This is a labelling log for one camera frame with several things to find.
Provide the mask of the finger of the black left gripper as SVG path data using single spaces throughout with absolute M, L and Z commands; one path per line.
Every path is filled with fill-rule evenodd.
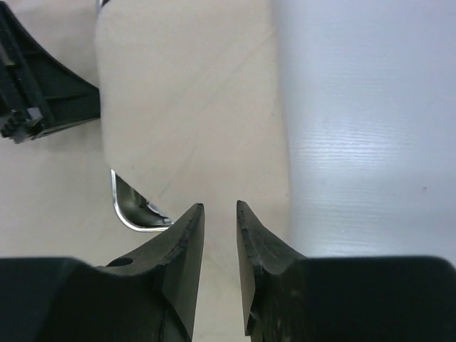
M 98 88 L 49 54 L 1 3 L 1 137 L 23 143 L 97 120 Z

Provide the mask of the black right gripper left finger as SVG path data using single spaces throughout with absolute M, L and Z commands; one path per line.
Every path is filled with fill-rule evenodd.
M 1 260 L 3 341 L 190 341 L 204 207 L 106 266 L 69 257 Z

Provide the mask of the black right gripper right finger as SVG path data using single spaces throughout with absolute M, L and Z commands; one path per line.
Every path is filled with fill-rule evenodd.
M 308 258 L 237 203 L 252 341 L 453 341 L 455 268 L 433 256 Z

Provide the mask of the stainless steel tray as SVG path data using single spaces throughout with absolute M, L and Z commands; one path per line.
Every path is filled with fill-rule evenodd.
M 98 1 L 95 51 L 105 159 L 118 219 L 136 232 L 166 230 L 158 194 L 168 160 L 167 114 L 181 85 L 176 43 L 181 1 Z

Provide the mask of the beige cloth drape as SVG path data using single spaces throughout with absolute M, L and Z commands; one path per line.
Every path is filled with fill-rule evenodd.
M 289 228 L 274 7 L 271 1 L 181 1 L 175 13 L 181 32 L 173 69 L 181 85 L 167 114 L 168 160 L 157 197 L 174 215 L 172 225 L 193 205 L 204 207 L 190 341 L 236 341 L 246 335 L 237 203 L 265 214 L 280 232 Z M 129 230 L 147 242 L 165 231 Z

